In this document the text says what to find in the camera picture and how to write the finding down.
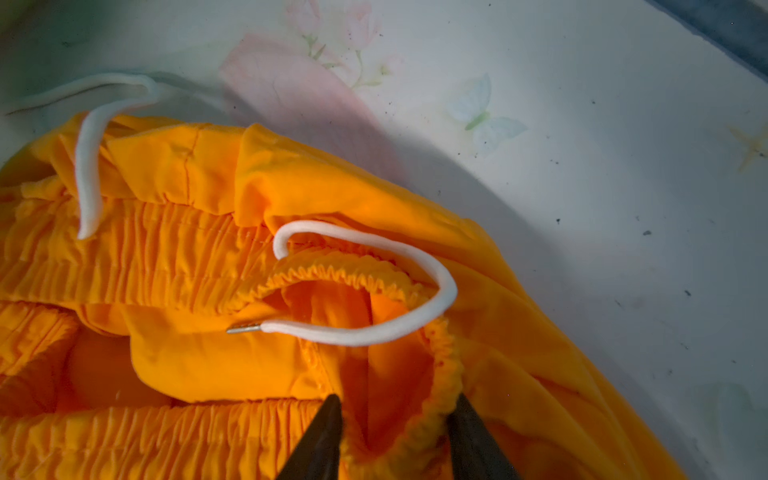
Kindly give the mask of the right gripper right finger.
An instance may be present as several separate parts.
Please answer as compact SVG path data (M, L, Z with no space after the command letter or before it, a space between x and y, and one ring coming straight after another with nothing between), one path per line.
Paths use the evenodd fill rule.
M447 430L455 480L521 479L464 394L447 418Z

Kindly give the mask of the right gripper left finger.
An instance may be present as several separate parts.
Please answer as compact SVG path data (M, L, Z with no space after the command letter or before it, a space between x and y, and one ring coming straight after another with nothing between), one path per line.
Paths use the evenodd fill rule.
M343 434L341 399L329 395L276 477L277 480L337 480Z

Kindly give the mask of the orange shorts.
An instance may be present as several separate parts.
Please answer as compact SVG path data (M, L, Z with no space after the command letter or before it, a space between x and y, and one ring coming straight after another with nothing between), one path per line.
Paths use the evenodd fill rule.
M521 479L680 479L475 223L144 88L1 171L1 475L276 479L341 399L338 479L454 479L464 394Z

